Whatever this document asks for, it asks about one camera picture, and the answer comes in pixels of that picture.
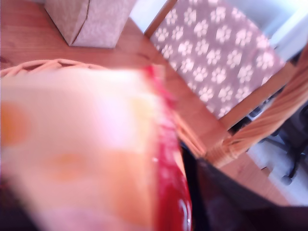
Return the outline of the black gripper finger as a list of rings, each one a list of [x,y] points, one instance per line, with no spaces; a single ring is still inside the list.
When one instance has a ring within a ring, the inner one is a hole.
[[[275,231],[272,203],[180,145],[195,231]]]

